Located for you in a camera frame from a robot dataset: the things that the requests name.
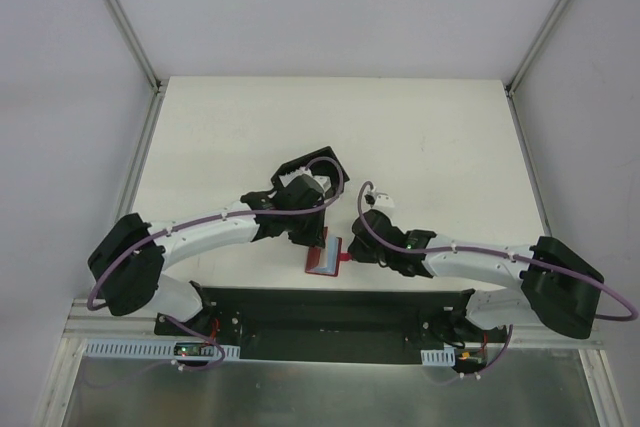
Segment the aluminium frame post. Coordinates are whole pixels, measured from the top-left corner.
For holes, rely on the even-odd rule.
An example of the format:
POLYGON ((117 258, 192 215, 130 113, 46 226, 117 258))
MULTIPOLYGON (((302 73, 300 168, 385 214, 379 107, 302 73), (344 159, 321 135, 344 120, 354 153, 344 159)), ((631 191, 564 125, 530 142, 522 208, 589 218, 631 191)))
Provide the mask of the aluminium frame post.
POLYGON ((144 76, 147 84, 154 92, 159 92, 163 88, 163 80, 158 76, 156 70, 147 55, 139 36, 124 10, 120 0, 103 0, 104 5, 118 30, 125 46, 129 50, 134 62, 144 76))
POLYGON ((508 98, 512 98, 521 86, 535 60, 541 54, 544 46, 550 40, 554 30, 558 27, 573 1, 554 1, 513 75, 505 83, 505 93, 508 98))

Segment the right aluminium frame post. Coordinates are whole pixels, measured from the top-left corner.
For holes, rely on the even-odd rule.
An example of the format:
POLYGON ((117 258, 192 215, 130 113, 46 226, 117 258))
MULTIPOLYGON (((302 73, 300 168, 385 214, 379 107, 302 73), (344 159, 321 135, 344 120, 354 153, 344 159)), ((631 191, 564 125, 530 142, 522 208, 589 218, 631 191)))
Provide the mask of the right aluminium frame post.
POLYGON ((558 27, 573 1, 554 1, 513 75, 505 83, 505 93, 508 98, 512 98, 521 86, 535 60, 541 54, 544 46, 550 40, 554 30, 558 27))

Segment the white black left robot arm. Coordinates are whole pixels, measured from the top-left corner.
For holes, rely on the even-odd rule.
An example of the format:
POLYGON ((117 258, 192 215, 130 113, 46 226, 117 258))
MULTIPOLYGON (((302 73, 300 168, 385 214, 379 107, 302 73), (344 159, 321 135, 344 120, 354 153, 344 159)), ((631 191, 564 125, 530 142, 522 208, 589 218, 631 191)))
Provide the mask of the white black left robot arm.
POLYGON ((322 247, 325 211, 342 190, 342 184, 304 169, 280 188, 246 193, 202 217, 149 223, 128 214, 88 259, 95 285, 87 307, 116 317, 149 309, 175 319, 188 335, 202 335, 212 314, 200 287, 168 276, 166 269, 217 248, 281 235, 294 245, 322 247))

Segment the red leather card holder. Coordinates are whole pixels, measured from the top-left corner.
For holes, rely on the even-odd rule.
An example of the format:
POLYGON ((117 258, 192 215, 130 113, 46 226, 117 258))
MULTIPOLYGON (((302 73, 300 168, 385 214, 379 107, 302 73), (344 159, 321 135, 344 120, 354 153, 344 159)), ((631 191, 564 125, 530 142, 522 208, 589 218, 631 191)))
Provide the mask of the red leather card holder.
POLYGON ((304 272, 308 275, 337 277, 341 265, 352 260, 343 249, 343 239, 335 236, 327 227, 323 230, 323 247, 310 247, 307 252, 304 272))

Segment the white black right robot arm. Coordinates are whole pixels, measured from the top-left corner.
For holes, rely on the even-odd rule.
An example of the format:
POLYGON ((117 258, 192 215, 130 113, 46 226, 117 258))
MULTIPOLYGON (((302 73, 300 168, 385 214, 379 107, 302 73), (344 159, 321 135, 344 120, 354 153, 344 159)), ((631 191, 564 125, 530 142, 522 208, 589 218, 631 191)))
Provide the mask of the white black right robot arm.
POLYGON ((352 224, 348 247, 359 263, 377 264, 405 277, 458 278, 494 285, 475 289, 450 316, 452 334, 473 341, 484 330, 541 323, 565 337, 590 337, 603 275, 561 241, 541 236, 533 246, 461 245, 433 231, 401 231, 372 209, 352 224))

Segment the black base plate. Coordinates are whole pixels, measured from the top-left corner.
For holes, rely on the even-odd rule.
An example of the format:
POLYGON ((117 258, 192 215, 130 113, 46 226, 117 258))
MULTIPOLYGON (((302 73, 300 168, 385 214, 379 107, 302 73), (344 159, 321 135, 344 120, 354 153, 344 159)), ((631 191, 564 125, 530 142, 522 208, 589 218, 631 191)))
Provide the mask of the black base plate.
POLYGON ((471 293, 203 289, 188 327, 239 348, 243 360, 411 365, 450 342, 501 344, 464 318, 471 293))

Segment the aluminium front rail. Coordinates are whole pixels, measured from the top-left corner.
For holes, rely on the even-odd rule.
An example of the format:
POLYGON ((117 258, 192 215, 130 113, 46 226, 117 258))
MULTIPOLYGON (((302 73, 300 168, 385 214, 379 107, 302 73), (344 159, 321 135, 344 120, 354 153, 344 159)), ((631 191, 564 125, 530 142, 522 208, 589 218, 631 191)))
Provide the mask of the aluminium front rail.
POLYGON ((69 336, 150 336, 156 315, 145 310, 131 315, 112 316, 107 309, 90 311, 85 299, 75 299, 67 317, 64 334, 69 336))

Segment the black card box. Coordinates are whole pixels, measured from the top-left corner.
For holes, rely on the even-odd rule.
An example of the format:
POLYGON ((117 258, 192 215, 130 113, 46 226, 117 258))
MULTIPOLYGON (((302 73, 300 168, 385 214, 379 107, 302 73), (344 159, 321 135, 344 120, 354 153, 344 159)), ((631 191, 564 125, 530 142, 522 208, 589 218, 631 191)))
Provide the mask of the black card box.
POLYGON ((342 174, 343 184, 350 180, 334 150, 326 146, 283 163, 270 179, 272 186, 276 190, 282 189, 301 169, 308 170, 311 176, 326 178, 323 189, 327 198, 336 194, 339 174, 342 174))

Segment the left aluminium frame post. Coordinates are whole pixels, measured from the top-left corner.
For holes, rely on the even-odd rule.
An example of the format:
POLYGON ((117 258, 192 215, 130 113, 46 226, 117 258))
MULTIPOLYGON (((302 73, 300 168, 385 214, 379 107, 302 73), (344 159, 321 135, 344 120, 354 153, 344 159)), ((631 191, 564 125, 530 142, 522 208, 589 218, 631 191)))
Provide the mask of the left aluminium frame post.
POLYGON ((147 84, 154 92, 159 92, 163 88, 163 80, 158 76, 156 70, 147 55, 139 36, 124 10, 120 0, 103 0, 104 5, 118 30, 125 46, 129 50, 134 62, 144 76, 147 84))

